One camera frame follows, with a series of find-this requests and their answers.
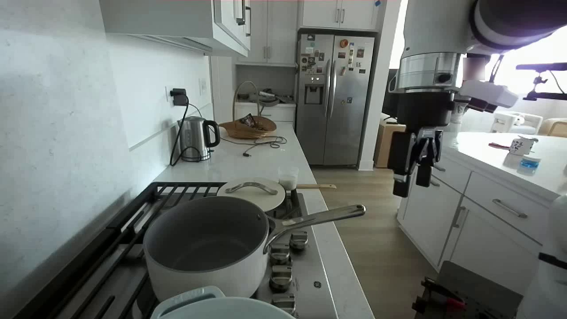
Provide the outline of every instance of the upper cabinet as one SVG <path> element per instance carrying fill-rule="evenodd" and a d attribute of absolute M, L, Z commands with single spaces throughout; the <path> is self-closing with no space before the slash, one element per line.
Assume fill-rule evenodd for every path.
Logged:
<path fill-rule="evenodd" d="M 205 54 L 247 56 L 249 0 L 100 0 L 107 33 L 142 37 Z"/>
<path fill-rule="evenodd" d="M 300 27 L 375 30 L 379 8 L 375 0 L 302 1 Z"/>
<path fill-rule="evenodd" d="M 295 66 L 297 1 L 252 1 L 251 49 L 237 64 Z"/>

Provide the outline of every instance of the cabinet door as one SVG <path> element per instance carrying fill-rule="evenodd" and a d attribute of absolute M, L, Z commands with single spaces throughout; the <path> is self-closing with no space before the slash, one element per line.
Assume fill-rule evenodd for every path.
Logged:
<path fill-rule="evenodd" d="M 469 199 L 461 206 L 464 216 L 456 219 L 460 234 L 449 260 L 523 293 L 536 271 L 541 246 Z"/>
<path fill-rule="evenodd" d="M 436 268 L 460 198 L 460 193 L 434 177 L 429 187 L 412 185 L 400 224 Z"/>
<path fill-rule="evenodd" d="M 265 63 L 267 61 L 268 1 L 250 1 L 250 51 L 248 57 L 238 57 L 241 62 Z"/>
<path fill-rule="evenodd" d="M 375 30 L 377 15 L 374 0 L 341 0 L 341 29 Z"/>
<path fill-rule="evenodd" d="M 340 8 L 335 1 L 303 1 L 304 27 L 337 28 Z"/>
<path fill-rule="evenodd" d="M 268 3 L 268 62 L 294 64 L 297 1 Z"/>
<path fill-rule="evenodd" d="M 246 37 L 245 0 L 214 0 L 214 21 L 234 40 L 246 48 L 250 40 Z"/>

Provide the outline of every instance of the refrigerator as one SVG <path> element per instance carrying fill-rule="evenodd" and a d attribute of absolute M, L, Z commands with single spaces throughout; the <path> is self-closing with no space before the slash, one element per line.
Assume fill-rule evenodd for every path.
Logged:
<path fill-rule="evenodd" d="M 373 37 L 300 34 L 295 133 L 310 165 L 358 163 Z"/>

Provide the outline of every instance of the woven basket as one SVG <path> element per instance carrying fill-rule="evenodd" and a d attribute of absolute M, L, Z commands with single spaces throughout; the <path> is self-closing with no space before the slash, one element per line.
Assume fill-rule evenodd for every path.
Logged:
<path fill-rule="evenodd" d="M 246 124 L 241 123 L 238 119 L 234 118 L 236 113 L 235 112 L 236 97 L 238 95 L 238 91 L 240 90 L 240 87 L 245 83 L 252 84 L 256 89 L 256 93 L 258 92 L 258 89 L 256 88 L 256 85 L 254 85 L 254 83 L 250 81 L 242 82 L 234 92 L 234 98 L 232 99 L 232 121 L 221 123 L 218 126 L 223 127 L 226 130 L 226 132 L 229 134 L 229 136 L 232 138 L 256 139 L 256 138 L 265 137 L 267 135 L 271 135 L 273 132 L 276 131 L 277 126 L 272 120 L 260 115 L 260 103 L 258 100 L 256 100 L 258 115 L 252 117 L 254 118 L 254 121 L 256 121 L 256 123 L 263 129 L 251 128 Z"/>

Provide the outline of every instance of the pot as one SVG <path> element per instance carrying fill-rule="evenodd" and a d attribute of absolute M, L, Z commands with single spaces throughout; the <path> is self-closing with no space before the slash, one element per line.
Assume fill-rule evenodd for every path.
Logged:
<path fill-rule="evenodd" d="M 144 236 L 148 273 L 158 300 L 204 286 L 250 297 L 268 265 L 269 245 L 285 232 L 364 215 L 362 205 L 276 220 L 257 205 L 215 196 L 179 204 L 159 216 Z"/>
<path fill-rule="evenodd" d="M 160 303 L 151 319 L 294 319 L 282 309 L 260 300 L 225 297 L 217 287 L 208 286 L 171 297 Z"/>

